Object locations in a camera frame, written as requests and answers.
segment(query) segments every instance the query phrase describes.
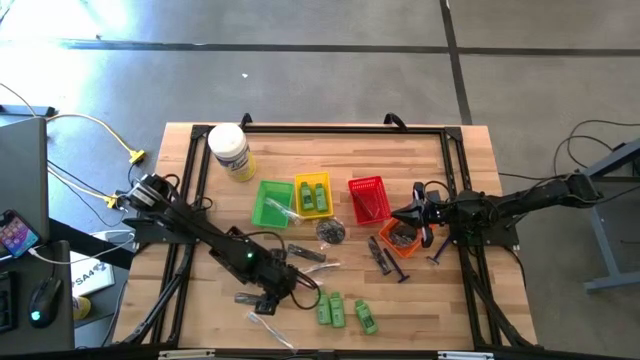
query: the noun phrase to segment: wooden tabletop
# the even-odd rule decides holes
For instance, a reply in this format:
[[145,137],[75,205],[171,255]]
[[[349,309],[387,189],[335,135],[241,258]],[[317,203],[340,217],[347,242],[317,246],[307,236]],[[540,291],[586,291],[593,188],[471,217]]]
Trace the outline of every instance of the wooden tabletop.
[[[167,124],[159,160],[158,174],[182,175],[192,123]],[[501,194],[489,132],[485,126],[463,126],[473,188],[488,194]],[[339,261],[338,269],[323,270],[313,276],[324,282],[327,292],[339,291],[345,299],[347,326],[335,329],[316,322],[315,310],[295,307],[285,299],[273,317],[264,319],[284,333],[300,349],[387,349],[433,350],[471,349],[471,332],[462,286],[457,250],[449,247],[439,266],[425,259],[434,255],[444,241],[446,227],[435,230],[436,239],[429,249],[419,248],[409,259],[396,257],[411,278],[397,284],[397,274],[382,276],[367,247],[370,235],[376,235],[382,223],[357,226],[347,181],[353,178],[382,177],[392,209],[411,200],[414,181],[445,181],[440,140],[433,135],[400,134],[248,134],[257,162],[255,176],[245,183],[232,181],[212,157],[205,195],[215,206],[208,211],[210,222],[226,231],[232,225],[245,232],[260,230],[251,224],[255,196],[260,180],[293,182],[295,174],[328,171],[330,174],[335,216],[347,228],[347,239],[325,251],[329,259]],[[189,190],[193,198],[199,169],[196,157],[194,177]],[[452,151],[458,169],[455,151]],[[457,177],[457,184],[462,182]],[[319,251],[315,225],[307,221],[278,231],[286,242]],[[267,248],[277,242],[257,236]],[[236,304],[236,292],[261,294],[256,286],[243,286],[207,253],[209,247],[197,246],[186,301],[181,347],[207,348],[283,348],[261,326],[247,319],[253,308]],[[114,339],[130,334],[156,301],[167,246],[152,245],[136,256],[120,310]],[[299,267],[311,261],[289,257]],[[527,303],[522,275],[514,258],[502,248],[487,248],[489,274],[496,302],[509,320],[529,341],[535,333]],[[296,290],[302,304],[311,304],[315,292]],[[379,327],[375,335],[365,335],[355,315],[354,303],[364,299]],[[483,333],[488,339],[486,312],[481,313]],[[165,332],[173,317],[173,302],[167,312]]]

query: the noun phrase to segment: concrete floor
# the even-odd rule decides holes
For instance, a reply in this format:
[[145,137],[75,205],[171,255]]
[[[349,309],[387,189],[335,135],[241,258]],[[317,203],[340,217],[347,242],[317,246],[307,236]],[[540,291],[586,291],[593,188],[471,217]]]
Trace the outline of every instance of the concrete floor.
[[[459,46],[638,48],[633,0],[450,0]],[[30,26],[43,21],[46,29]],[[379,123],[388,111],[412,124],[459,124],[448,55],[63,50],[47,36],[193,43],[446,46],[437,0],[17,0],[0,39],[0,81],[34,104],[108,121],[151,170],[167,121]],[[578,122],[637,122],[637,57],[461,57],[474,124],[490,127],[501,171],[551,174],[556,145]],[[16,101],[0,94],[0,102]],[[640,129],[583,130],[617,145]],[[127,154],[99,127],[64,119],[49,131],[50,158],[105,191],[126,187]],[[576,141],[589,163],[605,153]],[[563,155],[561,171],[573,170]],[[505,192],[530,182],[502,178]],[[73,194],[51,182],[51,214],[104,230]],[[99,206],[98,201],[92,204]],[[118,215],[102,212],[111,222]],[[555,350],[640,357],[640,286],[586,295],[605,275],[584,211],[554,208],[518,225],[540,344]]]

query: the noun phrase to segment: phone screen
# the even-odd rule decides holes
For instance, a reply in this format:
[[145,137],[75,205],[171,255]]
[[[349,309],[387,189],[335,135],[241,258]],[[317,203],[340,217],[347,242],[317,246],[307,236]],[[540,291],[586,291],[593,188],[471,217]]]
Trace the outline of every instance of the phone screen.
[[19,257],[38,242],[38,234],[9,210],[0,215],[0,242],[11,255]]

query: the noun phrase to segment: white container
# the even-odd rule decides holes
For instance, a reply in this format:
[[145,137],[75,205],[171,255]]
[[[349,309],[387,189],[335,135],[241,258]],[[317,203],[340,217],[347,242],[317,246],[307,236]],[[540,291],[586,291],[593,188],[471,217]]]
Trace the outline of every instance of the white container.
[[236,124],[216,125],[207,139],[213,155],[235,181],[247,181],[256,172],[256,161],[247,137]]

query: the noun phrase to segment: black mouse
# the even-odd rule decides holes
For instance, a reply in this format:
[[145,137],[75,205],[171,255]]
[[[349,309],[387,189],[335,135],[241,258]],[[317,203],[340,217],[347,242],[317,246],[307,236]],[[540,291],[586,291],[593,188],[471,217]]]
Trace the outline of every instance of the black mouse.
[[62,280],[49,277],[42,280],[31,293],[29,322],[35,328],[44,328],[56,319]]

